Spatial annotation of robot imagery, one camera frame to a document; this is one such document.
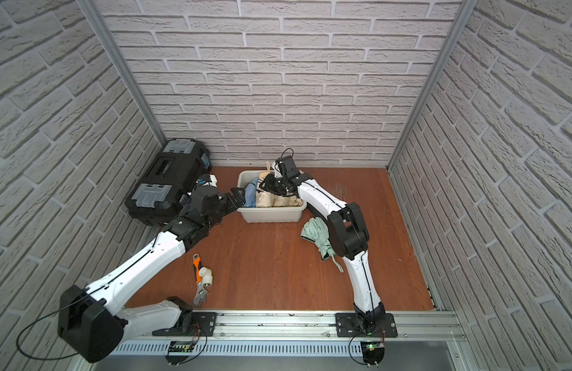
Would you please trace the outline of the beige umbrella black stripes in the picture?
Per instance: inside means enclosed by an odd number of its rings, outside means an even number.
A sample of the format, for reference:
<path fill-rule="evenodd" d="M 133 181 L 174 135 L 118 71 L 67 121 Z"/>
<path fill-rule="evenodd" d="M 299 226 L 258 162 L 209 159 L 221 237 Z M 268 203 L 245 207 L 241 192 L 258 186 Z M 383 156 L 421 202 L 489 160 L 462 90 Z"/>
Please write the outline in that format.
<path fill-rule="evenodd" d="M 259 174 L 256 185 L 256 206 L 258 208 L 269 208 L 273 206 L 275 195 L 269 192 L 272 171 L 270 162 L 266 163 L 267 169 Z"/>

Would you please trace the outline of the orange handled wrench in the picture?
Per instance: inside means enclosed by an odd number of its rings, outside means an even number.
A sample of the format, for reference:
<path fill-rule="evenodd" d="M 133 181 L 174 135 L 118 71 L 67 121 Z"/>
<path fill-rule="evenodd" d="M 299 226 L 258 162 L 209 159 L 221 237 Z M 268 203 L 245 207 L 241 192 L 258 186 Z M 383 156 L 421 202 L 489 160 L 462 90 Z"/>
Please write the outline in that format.
<path fill-rule="evenodd" d="M 209 292 L 206 290 L 205 285 L 203 283 L 203 278 L 199 273 L 202 268 L 202 260 L 199 254 L 193 255 L 192 263 L 196 276 L 196 294 L 193 299 L 193 304 L 194 306 L 199 307 L 201 303 L 206 303 L 207 295 Z"/>

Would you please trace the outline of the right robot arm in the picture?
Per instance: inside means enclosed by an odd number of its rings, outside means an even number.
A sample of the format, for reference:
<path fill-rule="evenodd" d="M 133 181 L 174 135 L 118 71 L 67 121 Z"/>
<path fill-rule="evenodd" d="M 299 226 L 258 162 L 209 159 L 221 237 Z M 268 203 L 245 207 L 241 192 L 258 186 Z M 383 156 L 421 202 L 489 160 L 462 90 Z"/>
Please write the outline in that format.
<path fill-rule="evenodd" d="M 344 262 L 354 293 L 358 327 L 368 334 L 384 320 L 386 310 L 377 293 L 369 267 L 369 232 L 361 208 L 338 199 L 303 173 L 292 156 L 283 155 L 271 165 L 273 176 L 261 182 L 261 189 L 277 196 L 296 196 L 326 222 L 329 243 Z"/>

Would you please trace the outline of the white plastic storage box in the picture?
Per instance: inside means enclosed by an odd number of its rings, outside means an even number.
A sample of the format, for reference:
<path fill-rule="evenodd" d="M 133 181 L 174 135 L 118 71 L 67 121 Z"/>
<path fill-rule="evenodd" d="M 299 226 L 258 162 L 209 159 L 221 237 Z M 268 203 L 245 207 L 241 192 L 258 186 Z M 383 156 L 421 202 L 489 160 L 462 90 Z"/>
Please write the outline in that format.
<path fill-rule="evenodd" d="M 239 174 L 238 188 L 245 188 L 254 178 L 258 177 L 262 170 L 246 170 Z M 267 208 L 239 208 L 237 211 L 249 224 L 257 223 L 296 223 L 306 210 L 307 203 L 304 201 L 299 207 L 267 207 Z"/>

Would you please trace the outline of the mint green umbrella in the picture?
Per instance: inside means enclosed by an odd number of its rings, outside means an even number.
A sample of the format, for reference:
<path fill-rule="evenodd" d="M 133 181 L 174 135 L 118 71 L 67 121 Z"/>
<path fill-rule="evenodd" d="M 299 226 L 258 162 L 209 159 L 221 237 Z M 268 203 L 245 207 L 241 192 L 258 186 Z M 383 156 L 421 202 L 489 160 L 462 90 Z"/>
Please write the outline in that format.
<path fill-rule="evenodd" d="M 344 269 L 335 259 L 335 251 L 329 240 L 329 228 L 320 217 L 312 217 L 301 230 L 301 238 L 305 241 L 313 243 L 320 254 L 322 261 L 331 260 L 340 273 L 344 273 Z"/>

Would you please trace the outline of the right circuit board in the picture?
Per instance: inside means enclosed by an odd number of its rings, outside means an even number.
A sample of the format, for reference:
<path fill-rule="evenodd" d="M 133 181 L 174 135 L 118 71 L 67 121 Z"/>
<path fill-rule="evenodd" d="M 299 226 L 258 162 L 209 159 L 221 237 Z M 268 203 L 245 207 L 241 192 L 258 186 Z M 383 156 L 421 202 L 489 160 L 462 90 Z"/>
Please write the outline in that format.
<path fill-rule="evenodd" d="M 386 347 L 384 343 L 361 342 L 361 351 L 363 355 L 363 362 L 366 366 L 376 366 L 383 361 L 386 354 Z"/>

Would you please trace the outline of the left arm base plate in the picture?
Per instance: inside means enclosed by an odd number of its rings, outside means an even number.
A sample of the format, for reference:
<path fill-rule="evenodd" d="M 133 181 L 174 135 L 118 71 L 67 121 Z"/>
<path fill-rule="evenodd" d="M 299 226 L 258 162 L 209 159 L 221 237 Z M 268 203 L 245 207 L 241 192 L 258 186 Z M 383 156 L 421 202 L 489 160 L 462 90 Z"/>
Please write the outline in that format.
<path fill-rule="evenodd" d="M 152 332 L 153 336 L 194 336 L 199 330 L 213 336 L 217 312 L 185 312 L 180 314 L 175 325 Z"/>

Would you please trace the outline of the aluminium front rail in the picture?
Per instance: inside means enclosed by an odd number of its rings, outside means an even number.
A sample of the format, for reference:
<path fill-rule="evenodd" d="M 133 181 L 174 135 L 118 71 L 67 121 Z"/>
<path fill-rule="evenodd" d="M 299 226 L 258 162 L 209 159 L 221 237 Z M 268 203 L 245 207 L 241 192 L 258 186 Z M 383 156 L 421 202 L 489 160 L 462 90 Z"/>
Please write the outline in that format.
<path fill-rule="evenodd" d="M 173 309 L 168 303 L 135 309 L 123 309 L 117 318 L 128 321 L 123 340 L 151 336 L 159 329 L 176 324 L 186 311 Z M 211 339 L 228 340 L 331 340 L 339 338 L 335 329 L 333 311 L 247 311 L 247 310 L 191 310 L 189 312 L 217 312 Z M 364 340 L 389 341 L 443 341 L 463 342 L 466 335 L 451 312 L 392 312 L 397 324 L 398 337 L 394 339 L 354 336 Z"/>

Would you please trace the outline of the periwinkle blue umbrella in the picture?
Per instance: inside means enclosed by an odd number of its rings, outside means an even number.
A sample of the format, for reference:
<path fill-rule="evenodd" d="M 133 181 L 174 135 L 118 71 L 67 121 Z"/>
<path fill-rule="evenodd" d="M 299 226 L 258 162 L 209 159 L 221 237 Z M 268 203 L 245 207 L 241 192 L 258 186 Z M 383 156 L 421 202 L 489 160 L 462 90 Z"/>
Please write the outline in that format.
<path fill-rule="evenodd" d="M 253 178 L 251 182 L 245 188 L 245 204 L 246 208 L 255 208 L 256 207 L 256 194 L 257 194 L 257 184 L 259 179 Z"/>

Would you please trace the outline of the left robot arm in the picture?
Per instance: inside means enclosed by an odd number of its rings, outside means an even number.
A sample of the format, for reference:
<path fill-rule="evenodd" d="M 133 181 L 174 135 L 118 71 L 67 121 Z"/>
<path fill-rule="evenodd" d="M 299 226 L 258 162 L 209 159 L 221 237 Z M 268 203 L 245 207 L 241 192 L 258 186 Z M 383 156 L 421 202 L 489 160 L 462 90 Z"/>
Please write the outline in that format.
<path fill-rule="evenodd" d="M 58 336 L 77 356 L 97 363 L 120 343 L 176 325 L 188 309 L 183 301 L 169 298 L 138 309 L 126 309 L 125 305 L 151 278 L 245 202 L 242 188 L 221 193 L 214 185 L 198 185 L 176 218 L 163 225 L 146 247 L 87 287 L 74 285 L 62 293 L 55 311 Z"/>

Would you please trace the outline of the beige umbrella black handle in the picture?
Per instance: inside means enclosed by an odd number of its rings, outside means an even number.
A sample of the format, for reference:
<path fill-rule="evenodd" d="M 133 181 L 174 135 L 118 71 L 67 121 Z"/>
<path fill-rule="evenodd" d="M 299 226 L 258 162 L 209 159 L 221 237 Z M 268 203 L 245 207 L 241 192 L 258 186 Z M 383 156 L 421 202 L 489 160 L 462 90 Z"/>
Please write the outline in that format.
<path fill-rule="evenodd" d="M 303 201 L 296 196 L 275 196 L 272 207 L 301 207 Z"/>

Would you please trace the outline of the circuit board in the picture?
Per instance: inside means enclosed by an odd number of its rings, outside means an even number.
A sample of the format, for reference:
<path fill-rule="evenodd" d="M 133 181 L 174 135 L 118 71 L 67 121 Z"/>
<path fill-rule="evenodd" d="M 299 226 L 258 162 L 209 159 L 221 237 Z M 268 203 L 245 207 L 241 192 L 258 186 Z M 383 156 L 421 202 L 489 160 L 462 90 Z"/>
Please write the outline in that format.
<path fill-rule="evenodd" d="M 376 366 L 383 361 L 386 354 L 386 347 L 384 343 L 361 342 L 361 351 L 363 355 L 363 362 L 366 366 Z"/>
<path fill-rule="evenodd" d="M 171 341 L 168 346 L 168 356 L 194 356 L 199 352 L 199 344 L 193 341 Z"/>

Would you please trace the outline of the white pipe fitting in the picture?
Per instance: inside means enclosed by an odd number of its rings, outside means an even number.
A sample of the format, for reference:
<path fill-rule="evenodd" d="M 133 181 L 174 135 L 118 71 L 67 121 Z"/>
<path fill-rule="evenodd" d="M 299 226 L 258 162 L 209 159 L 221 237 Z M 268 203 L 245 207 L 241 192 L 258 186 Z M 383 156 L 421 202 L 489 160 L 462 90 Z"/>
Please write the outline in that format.
<path fill-rule="evenodd" d="M 207 288 L 213 285 L 213 272 L 208 267 L 201 267 L 199 269 L 199 277 L 201 278 L 202 286 Z"/>

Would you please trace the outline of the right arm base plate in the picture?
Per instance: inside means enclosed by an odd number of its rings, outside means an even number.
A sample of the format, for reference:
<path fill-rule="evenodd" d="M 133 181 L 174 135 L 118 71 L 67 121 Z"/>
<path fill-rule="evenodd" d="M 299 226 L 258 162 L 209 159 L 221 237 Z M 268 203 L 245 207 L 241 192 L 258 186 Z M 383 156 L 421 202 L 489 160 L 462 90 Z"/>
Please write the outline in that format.
<path fill-rule="evenodd" d="M 338 312 L 335 314 L 335 329 L 339 338 L 364 336 L 370 338 L 394 339 L 398 337 L 397 324 L 391 313 L 377 314 L 375 318 L 368 315 L 358 317 L 354 312 Z"/>

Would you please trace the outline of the black grey toolbox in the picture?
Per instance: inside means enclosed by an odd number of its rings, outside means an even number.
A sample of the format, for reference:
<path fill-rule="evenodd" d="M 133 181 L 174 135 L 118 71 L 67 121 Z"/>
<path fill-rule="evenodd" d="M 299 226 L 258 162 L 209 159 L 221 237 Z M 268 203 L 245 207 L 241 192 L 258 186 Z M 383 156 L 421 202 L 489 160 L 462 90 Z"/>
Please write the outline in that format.
<path fill-rule="evenodd" d="M 161 227 L 187 202 L 196 181 L 212 170 L 210 152 L 196 139 L 172 139 L 125 200 L 129 215 L 147 226 Z"/>

